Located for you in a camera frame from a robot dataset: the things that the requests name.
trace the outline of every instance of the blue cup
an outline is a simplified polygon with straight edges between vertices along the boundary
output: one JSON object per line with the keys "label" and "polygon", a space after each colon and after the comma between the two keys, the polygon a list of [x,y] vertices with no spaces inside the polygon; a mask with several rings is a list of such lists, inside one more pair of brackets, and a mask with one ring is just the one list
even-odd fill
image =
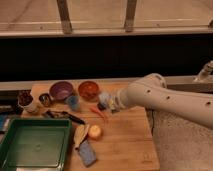
{"label": "blue cup", "polygon": [[73,111],[79,111],[80,110],[79,99],[78,99],[77,95],[71,95],[71,96],[67,97],[66,104]]}

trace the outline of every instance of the glass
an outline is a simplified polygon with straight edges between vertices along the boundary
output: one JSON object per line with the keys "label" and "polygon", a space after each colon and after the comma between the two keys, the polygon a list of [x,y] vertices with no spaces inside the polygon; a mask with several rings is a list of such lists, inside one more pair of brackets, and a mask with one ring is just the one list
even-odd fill
{"label": "glass", "polygon": [[212,0],[138,0],[134,27],[207,26]]}
{"label": "glass", "polygon": [[0,1],[0,31],[61,29],[56,0]]}
{"label": "glass", "polygon": [[127,0],[68,0],[74,29],[123,28]]}

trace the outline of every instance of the red bowl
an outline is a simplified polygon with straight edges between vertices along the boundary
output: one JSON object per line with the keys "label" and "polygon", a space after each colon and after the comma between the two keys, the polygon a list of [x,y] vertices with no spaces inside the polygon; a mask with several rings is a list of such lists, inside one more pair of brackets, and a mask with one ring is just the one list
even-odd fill
{"label": "red bowl", "polygon": [[93,100],[100,92],[99,86],[94,81],[84,81],[78,87],[79,95],[85,100]]}
{"label": "red bowl", "polygon": [[67,81],[59,81],[50,87],[49,93],[55,100],[65,100],[73,93],[73,85]]}

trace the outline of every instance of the black wall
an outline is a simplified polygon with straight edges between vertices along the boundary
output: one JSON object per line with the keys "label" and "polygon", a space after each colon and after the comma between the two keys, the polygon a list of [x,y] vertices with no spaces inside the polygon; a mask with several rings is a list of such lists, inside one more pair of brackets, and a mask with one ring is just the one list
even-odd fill
{"label": "black wall", "polygon": [[0,39],[0,81],[195,75],[213,34]]}

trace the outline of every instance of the wooden cutting board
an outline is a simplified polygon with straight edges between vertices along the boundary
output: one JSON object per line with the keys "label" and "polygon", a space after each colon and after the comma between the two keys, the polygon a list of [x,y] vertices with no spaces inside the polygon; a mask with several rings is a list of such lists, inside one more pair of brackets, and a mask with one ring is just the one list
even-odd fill
{"label": "wooden cutting board", "polygon": [[[80,81],[71,82],[77,90]],[[128,82],[98,82],[101,91],[116,92],[124,88]],[[51,84],[35,84],[31,94],[40,106],[40,114],[48,108],[42,107],[38,97],[41,93],[48,93]],[[80,99],[81,112],[73,112],[66,104],[54,104],[51,110],[68,111],[89,124],[98,124],[103,129],[103,137],[99,141],[89,139],[97,155],[97,162],[86,168],[72,144],[68,149],[65,171],[156,171],[159,161],[153,143],[146,111],[143,107],[111,114],[106,112],[109,123],[89,110],[90,105],[96,103],[85,102]],[[41,117],[23,112],[23,117]]]}

